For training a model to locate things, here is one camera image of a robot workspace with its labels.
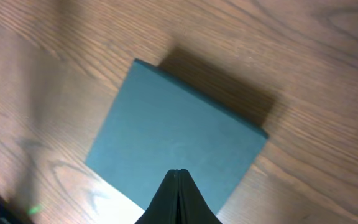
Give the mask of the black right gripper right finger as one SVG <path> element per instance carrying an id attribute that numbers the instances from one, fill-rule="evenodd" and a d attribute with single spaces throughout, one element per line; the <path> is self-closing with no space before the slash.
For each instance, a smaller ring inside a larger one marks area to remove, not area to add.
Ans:
<path id="1" fill-rule="evenodd" d="M 209 209 L 190 173 L 178 170 L 177 223 L 221 224 Z"/>

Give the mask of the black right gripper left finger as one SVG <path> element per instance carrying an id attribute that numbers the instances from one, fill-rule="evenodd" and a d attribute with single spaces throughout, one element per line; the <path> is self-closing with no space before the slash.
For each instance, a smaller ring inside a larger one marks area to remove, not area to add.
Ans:
<path id="1" fill-rule="evenodd" d="M 146 211 L 135 224 L 175 224 L 177 206 L 178 171 L 169 170 Z"/>

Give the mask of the black box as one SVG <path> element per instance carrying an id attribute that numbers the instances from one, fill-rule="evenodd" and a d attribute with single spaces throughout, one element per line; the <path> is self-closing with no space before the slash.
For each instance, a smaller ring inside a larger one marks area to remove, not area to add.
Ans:
<path id="1" fill-rule="evenodd" d="M 141 208 L 167 171 L 186 169 L 218 213 L 267 139 L 205 94 L 135 60 L 85 162 Z"/>

